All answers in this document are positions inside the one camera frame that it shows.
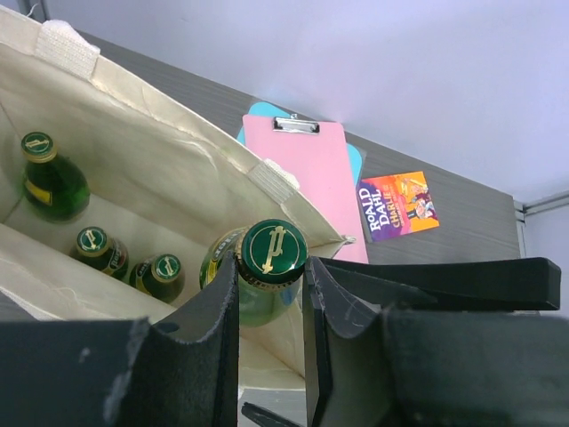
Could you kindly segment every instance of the canvas bag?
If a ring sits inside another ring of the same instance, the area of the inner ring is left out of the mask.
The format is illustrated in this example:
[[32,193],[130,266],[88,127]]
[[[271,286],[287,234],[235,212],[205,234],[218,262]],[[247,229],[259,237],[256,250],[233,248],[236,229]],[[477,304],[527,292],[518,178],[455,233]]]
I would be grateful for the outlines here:
[[[76,222],[54,225],[21,197],[21,137],[49,134],[84,172],[92,198]],[[293,222],[310,253],[333,256],[347,239],[278,165],[100,56],[62,21],[39,24],[0,6],[0,291],[39,319],[156,322],[199,292],[207,247],[236,227]],[[169,252],[186,286],[160,302],[67,257],[76,233],[98,225],[129,249],[131,266]],[[242,329],[244,387],[304,386],[301,310]]]

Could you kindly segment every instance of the pink clipboard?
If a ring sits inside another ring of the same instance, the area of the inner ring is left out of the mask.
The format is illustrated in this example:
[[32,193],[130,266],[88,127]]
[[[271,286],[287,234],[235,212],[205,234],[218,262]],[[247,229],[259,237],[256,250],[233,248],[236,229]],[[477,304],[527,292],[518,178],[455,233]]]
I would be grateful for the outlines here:
[[243,117],[247,148],[292,173],[301,193],[341,235],[356,238],[335,259],[368,263],[344,128],[334,122]]

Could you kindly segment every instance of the table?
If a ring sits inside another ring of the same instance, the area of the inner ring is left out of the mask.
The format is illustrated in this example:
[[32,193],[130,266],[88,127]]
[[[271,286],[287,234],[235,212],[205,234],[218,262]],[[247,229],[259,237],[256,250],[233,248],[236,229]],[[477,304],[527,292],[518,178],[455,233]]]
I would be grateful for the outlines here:
[[[83,36],[98,45],[104,56],[193,109],[230,135],[237,135],[242,125],[241,117],[256,101],[246,93],[99,38]],[[510,195],[380,145],[387,143],[387,140],[368,141],[351,133],[347,134],[347,140],[366,152],[362,172],[364,178],[424,171],[441,222],[437,229],[380,244],[367,244],[370,263],[475,262],[520,256],[515,209]],[[31,317],[0,294],[0,319]],[[246,391],[244,399],[274,410],[298,423],[305,423],[303,392]],[[240,419],[239,425],[253,424]]]

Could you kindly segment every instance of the blue clipboard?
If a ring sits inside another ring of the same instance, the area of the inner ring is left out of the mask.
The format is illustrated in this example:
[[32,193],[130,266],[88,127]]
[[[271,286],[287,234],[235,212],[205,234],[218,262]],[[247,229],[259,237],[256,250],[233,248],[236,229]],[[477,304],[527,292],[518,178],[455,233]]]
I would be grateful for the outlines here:
[[[268,102],[255,102],[250,108],[249,113],[254,116],[262,116],[262,117],[284,117],[288,118],[291,115],[286,111],[280,109],[279,107],[275,107],[273,104],[269,104]],[[239,131],[239,135],[237,136],[237,140],[241,142],[243,145],[247,146],[245,142],[245,132],[243,127],[241,126],[241,130]],[[364,159],[362,158],[362,154],[359,150],[351,144],[348,144],[348,156],[349,156],[349,164],[352,169],[352,177],[354,178],[354,185],[357,185],[359,181],[360,174],[362,172],[362,165],[364,164]]]

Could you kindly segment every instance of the bottle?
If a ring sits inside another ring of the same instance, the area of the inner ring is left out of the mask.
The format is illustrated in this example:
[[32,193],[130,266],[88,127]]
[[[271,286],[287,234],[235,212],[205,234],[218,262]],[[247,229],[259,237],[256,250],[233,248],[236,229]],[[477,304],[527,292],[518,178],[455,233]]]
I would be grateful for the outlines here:
[[126,247],[99,227],[82,229],[70,256],[118,280],[122,280],[128,271]]
[[235,251],[237,257],[241,326],[266,325],[293,304],[308,248],[301,232],[290,222],[265,220],[222,236],[202,262],[202,289],[215,278],[228,250]]
[[129,283],[160,301],[172,302],[184,288],[184,280],[184,270],[178,257],[162,254],[136,264]]
[[83,173],[57,153],[45,133],[28,133],[21,140],[28,160],[24,171],[24,196],[48,221],[68,222],[89,205],[91,192]]

